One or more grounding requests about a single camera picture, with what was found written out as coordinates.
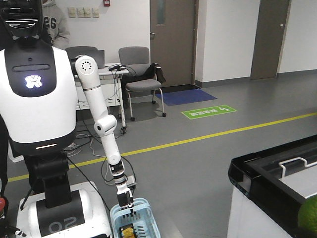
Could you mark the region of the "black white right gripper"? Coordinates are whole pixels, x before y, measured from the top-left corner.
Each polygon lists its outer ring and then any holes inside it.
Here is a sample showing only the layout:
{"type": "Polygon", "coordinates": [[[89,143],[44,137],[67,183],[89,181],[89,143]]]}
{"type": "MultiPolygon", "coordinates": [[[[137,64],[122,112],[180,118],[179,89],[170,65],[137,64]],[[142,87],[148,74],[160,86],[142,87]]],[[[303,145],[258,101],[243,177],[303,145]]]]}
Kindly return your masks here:
{"type": "Polygon", "coordinates": [[[117,191],[119,207],[131,209],[133,206],[133,196],[130,188],[117,191]]]}

